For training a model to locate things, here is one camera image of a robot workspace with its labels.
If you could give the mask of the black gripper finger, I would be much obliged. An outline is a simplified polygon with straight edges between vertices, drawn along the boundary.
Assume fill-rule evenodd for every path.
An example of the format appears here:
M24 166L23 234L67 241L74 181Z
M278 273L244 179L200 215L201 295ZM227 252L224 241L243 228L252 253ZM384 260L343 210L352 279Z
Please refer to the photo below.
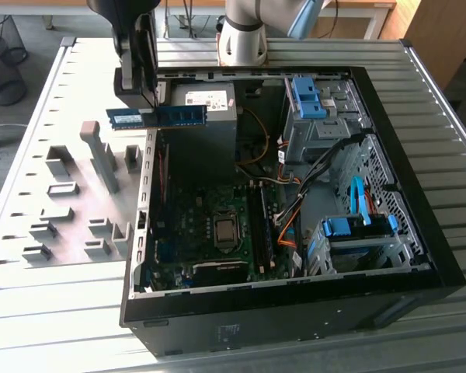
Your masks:
M148 91L148 102L152 108L158 105L157 94L157 47L155 37L155 17L152 12L143 14L139 20L139 49L141 67Z

